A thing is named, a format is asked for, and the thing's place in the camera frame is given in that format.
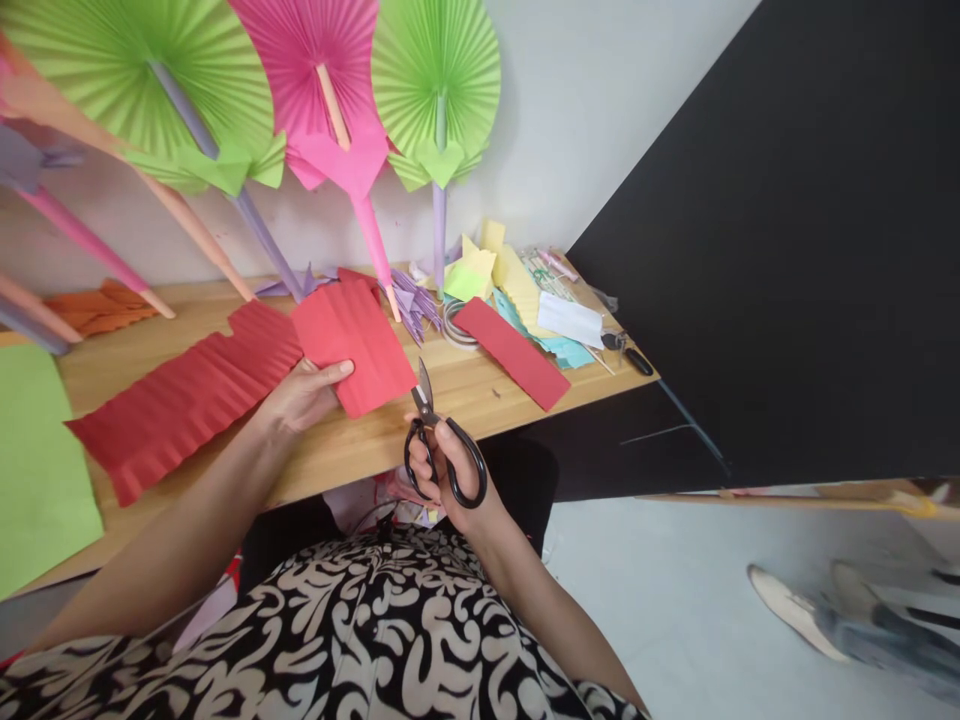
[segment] shoe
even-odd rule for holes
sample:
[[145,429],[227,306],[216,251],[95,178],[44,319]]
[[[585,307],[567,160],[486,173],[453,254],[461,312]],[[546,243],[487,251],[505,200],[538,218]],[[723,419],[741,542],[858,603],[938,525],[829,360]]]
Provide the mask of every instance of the shoe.
[[815,619],[816,606],[803,595],[798,595],[773,575],[751,565],[747,568],[750,584],[771,612],[792,627],[815,650],[837,662],[850,662],[850,658],[840,652],[830,642]]
[[873,611],[880,604],[880,598],[864,582],[857,569],[848,563],[834,560],[830,565],[830,577],[837,589],[840,614],[851,620],[873,625]]

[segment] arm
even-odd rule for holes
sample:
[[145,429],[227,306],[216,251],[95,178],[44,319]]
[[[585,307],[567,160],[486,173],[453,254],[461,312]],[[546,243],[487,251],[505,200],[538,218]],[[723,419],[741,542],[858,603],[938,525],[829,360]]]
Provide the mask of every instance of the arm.
[[143,637],[216,585],[302,433],[337,404],[353,363],[301,361],[210,468],[88,582],[27,653],[97,635]]
[[523,531],[510,517],[493,483],[475,510],[461,507],[453,498],[446,474],[452,462],[465,493],[476,492],[476,468],[463,444],[441,422],[434,450],[440,486],[430,482],[426,448],[410,444],[410,466],[421,479],[420,489],[443,503],[451,522],[476,552],[490,583],[511,610],[534,634],[567,677],[603,685],[646,711],[640,694],[610,643],[583,608],[547,571]]

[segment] hand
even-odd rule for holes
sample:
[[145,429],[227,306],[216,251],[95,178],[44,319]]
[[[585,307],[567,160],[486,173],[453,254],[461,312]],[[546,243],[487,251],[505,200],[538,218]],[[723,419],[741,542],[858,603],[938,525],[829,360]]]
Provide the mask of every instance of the hand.
[[333,385],[352,372],[350,360],[320,370],[303,358],[263,401],[256,417],[268,427],[303,433],[340,404]]
[[[410,413],[404,419],[411,422],[416,417],[416,414]],[[499,520],[506,515],[507,510],[493,484],[493,478],[487,478],[487,495],[480,503],[480,507],[468,510],[458,503],[453,496],[447,464],[453,463],[453,467],[457,471],[457,481],[460,483],[463,494],[468,498],[476,497],[477,491],[480,489],[480,478],[477,477],[477,468],[473,464],[470,452],[454,435],[444,420],[437,423],[436,429],[432,432],[430,428],[427,428],[427,442],[430,444],[433,462],[437,466],[437,476],[440,479],[440,484],[435,485],[430,480],[433,473],[427,460],[427,448],[420,442],[419,438],[414,436],[410,440],[410,468],[417,476],[417,483],[421,492],[434,502],[443,505],[450,522],[468,540],[495,527]]]

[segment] red paper strip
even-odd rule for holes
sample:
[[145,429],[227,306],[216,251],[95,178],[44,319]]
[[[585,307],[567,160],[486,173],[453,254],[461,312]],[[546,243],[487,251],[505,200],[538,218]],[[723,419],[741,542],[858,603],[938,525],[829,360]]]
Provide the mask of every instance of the red paper strip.
[[107,471],[120,507],[134,502],[286,377],[303,353],[290,318],[261,302],[104,405],[66,424]]
[[340,278],[340,282],[359,280],[364,283],[370,289],[370,293],[373,295],[373,299],[377,305],[380,304],[380,282],[372,275],[364,275],[363,273],[358,273],[355,270],[349,270],[347,268],[337,268],[337,277]]
[[544,410],[570,389],[570,381],[480,298],[473,298],[457,314],[456,325],[476,338]]
[[291,317],[303,354],[318,367],[353,360],[353,374],[337,385],[350,417],[376,410],[417,384],[403,346],[364,282],[324,285]]

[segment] patterned dress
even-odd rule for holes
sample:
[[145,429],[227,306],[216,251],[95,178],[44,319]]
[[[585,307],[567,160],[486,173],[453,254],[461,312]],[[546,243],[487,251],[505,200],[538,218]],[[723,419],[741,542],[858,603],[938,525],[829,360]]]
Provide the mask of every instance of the patterned dress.
[[298,553],[176,655],[98,637],[24,657],[0,677],[0,720],[34,715],[640,717],[564,676],[462,537],[412,527]]

